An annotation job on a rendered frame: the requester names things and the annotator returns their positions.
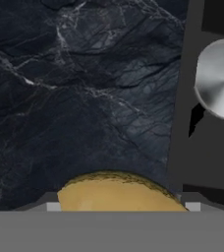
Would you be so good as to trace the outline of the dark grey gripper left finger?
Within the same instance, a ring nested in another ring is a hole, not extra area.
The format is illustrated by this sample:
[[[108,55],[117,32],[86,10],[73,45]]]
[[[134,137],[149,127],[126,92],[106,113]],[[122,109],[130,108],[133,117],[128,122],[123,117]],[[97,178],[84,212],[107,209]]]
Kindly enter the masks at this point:
[[[60,212],[61,207],[56,192],[47,192],[36,202],[17,208],[18,212]]]

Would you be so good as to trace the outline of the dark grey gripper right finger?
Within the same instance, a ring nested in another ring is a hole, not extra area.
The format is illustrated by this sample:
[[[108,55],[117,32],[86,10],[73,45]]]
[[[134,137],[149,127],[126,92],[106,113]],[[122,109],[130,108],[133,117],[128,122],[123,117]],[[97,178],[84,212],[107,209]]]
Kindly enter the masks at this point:
[[[191,212],[224,211],[224,205],[210,202],[196,192],[178,194],[177,199]]]

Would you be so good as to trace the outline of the yellow sponge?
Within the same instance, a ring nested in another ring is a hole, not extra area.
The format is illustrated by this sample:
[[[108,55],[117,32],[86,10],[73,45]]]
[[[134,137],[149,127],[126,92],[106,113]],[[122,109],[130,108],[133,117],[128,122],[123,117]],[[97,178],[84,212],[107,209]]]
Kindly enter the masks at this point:
[[[165,188],[142,176],[98,171],[71,179],[57,192],[62,211],[186,212]]]

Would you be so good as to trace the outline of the dark grey hob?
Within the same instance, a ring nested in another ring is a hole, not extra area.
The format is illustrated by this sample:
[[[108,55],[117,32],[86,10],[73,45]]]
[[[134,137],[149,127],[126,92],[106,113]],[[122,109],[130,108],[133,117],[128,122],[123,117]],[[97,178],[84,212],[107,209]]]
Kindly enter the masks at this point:
[[[224,119],[205,110],[194,90],[196,64],[224,38],[224,0],[190,0],[168,163],[176,189],[224,198]]]

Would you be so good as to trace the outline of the silver round hob knob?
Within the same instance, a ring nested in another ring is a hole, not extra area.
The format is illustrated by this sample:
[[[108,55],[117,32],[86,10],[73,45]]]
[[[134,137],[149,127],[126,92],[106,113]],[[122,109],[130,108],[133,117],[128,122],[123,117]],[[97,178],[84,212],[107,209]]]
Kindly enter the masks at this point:
[[[224,38],[211,42],[200,53],[194,90],[205,110],[224,119]]]

